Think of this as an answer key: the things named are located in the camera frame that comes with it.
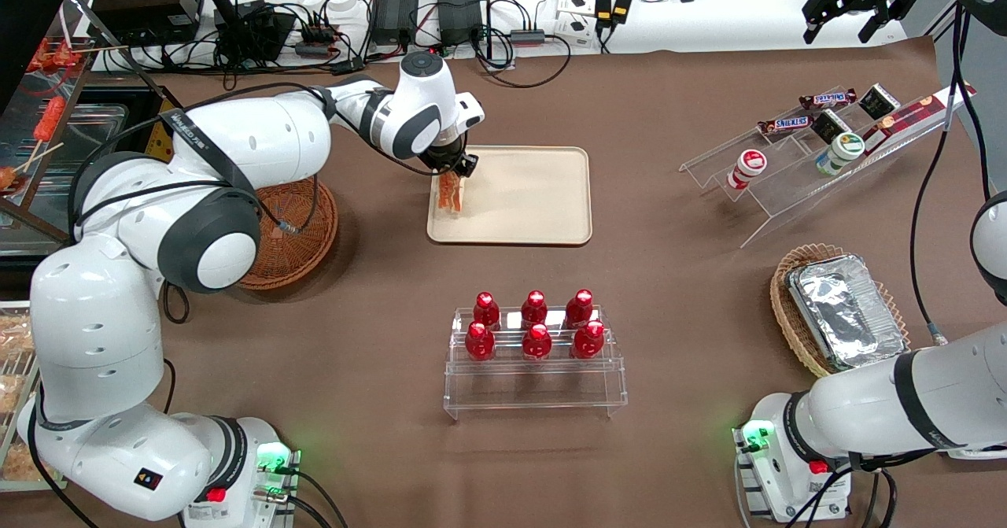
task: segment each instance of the white table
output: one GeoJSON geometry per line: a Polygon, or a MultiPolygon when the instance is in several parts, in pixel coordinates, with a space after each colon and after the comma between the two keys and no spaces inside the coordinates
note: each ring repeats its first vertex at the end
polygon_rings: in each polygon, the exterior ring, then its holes
{"type": "MultiPolygon", "coordinates": [[[[292,3],[296,0],[265,0],[270,3],[292,3]]],[[[433,3],[436,0],[420,0],[420,5],[433,3]]],[[[518,0],[534,14],[536,3],[541,0],[518,0]]],[[[695,0],[693,3],[681,3],[679,0],[668,0],[661,3],[632,4],[628,22],[618,26],[608,48],[612,52],[638,53],[655,50],[674,50],[680,52],[701,51],[731,51],[731,50],[786,50],[787,48],[837,48],[864,46],[857,39],[857,32],[868,19],[867,14],[843,16],[824,26],[812,46],[804,43],[802,35],[806,29],[802,7],[807,0],[695,0]]],[[[556,23],[556,5],[558,0],[549,0],[541,5],[539,11],[539,26],[547,33],[553,32],[556,23]]],[[[203,23],[198,36],[202,36],[212,28],[213,4],[205,0],[203,6],[203,23]]],[[[419,15],[425,14],[420,9],[419,15]]],[[[520,28],[521,19],[514,5],[497,3],[493,5],[492,26],[509,32],[520,28]]],[[[332,23],[338,23],[340,29],[352,37],[353,46],[361,47],[366,27],[366,11],[363,3],[348,12],[331,18],[332,23]]],[[[426,23],[424,30],[436,33],[436,13],[426,23]]],[[[83,21],[77,34],[85,35],[87,21],[83,21]]],[[[418,33],[419,41],[433,43],[434,39],[424,33],[418,33]]],[[[866,46],[887,44],[891,41],[906,38],[902,26],[897,22],[888,23],[879,30],[866,46]]],[[[289,44],[298,40],[297,34],[291,36],[289,44]]],[[[178,59],[186,50],[176,54],[178,59]]],[[[575,53],[597,53],[597,44],[589,48],[575,48],[575,53]]],[[[212,52],[211,44],[201,44],[195,48],[191,61],[208,62],[212,52]]],[[[565,53],[565,48],[554,41],[545,46],[533,48],[518,48],[518,55],[554,55],[565,53]]],[[[134,57],[147,65],[158,65],[147,57],[140,48],[134,48],[134,57]]],[[[457,48],[452,57],[471,57],[471,48],[457,48]]],[[[117,58],[124,64],[122,57],[117,58]]],[[[317,60],[302,59],[293,53],[291,48],[284,48],[284,53],[278,60],[283,65],[299,65],[317,60]]],[[[104,70],[104,64],[115,70],[111,62],[99,58],[96,69],[104,70]]]]}

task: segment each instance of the red emergency button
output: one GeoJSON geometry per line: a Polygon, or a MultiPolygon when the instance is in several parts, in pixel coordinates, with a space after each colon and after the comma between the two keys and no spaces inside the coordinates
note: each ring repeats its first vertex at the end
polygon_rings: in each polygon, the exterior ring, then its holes
{"type": "Polygon", "coordinates": [[[808,468],[812,470],[812,475],[822,475],[823,473],[829,473],[829,464],[821,459],[815,461],[809,461],[808,468]]]}
{"type": "Polygon", "coordinates": [[[206,491],[206,500],[211,503],[223,503],[227,496],[228,490],[222,487],[213,487],[209,491],[206,491]]]}

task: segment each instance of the wicker basket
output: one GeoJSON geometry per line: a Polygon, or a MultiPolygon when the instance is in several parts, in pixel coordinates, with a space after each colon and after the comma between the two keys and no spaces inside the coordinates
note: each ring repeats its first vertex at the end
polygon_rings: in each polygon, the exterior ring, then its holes
{"type": "MultiPolygon", "coordinates": [[[[845,252],[841,248],[832,245],[803,245],[790,251],[783,257],[783,260],[779,261],[779,266],[776,267],[776,272],[772,275],[772,282],[769,283],[772,311],[779,327],[783,331],[786,344],[790,346],[790,350],[798,356],[801,363],[817,377],[827,377],[838,373],[839,370],[829,364],[819,350],[818,342],[812,336],[804,315],[798,309],[798,305],[786,287],[786,273],[796,267],[825,261],[844,254],[845,252]]],[[[874,281],[874,284],[878,287],[878,292],[884,298],[888,309],[891,310],[892,316],[895,317],[895,322],[898,324],[899,331],[902,332],[902,338],[906,345],[909,345],[905,322],[902,321],[902,315],[895,307],[895,300],[885,290],[884,284],[877,281],[874,281]]]]}
{"type": "MultiPolygon", "coordinates": [[[[263,187],[259,199],[278,219],[301,227],[311,211],[312,180],[263,187]]],[[[318,182],[318,202],[311,223],[298,235],[280,231],[268,217],[259,223],[259,256],[239,285],[249,290],[271,290],[291,284],[311,272],[332,247],[338,214],[332,192],[318,182]]]]}

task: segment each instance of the green and white container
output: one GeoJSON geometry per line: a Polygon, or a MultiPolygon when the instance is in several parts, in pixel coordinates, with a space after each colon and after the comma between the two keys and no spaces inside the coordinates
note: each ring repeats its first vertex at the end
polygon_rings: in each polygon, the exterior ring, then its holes
{"type": "Polygon", "coordinates": [[[829,148],[815,161],[815,165],[827,176],[839,175],[849,162],[860,158],[864,148],[864,139],[859,135],[843,133],[833,139],[829,148]]]}

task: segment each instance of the red and white cup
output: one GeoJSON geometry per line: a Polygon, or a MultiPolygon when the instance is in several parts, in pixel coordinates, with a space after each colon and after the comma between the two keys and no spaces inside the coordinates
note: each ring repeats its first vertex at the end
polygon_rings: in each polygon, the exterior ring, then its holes
{"type": "Polygon", "coordinates": [[[734,189],[748,187],[748,182],[765,170],[765,155],[757,150],[746,150],[738,157],[734,170],[727,174],[727,184],[734,189]]]}

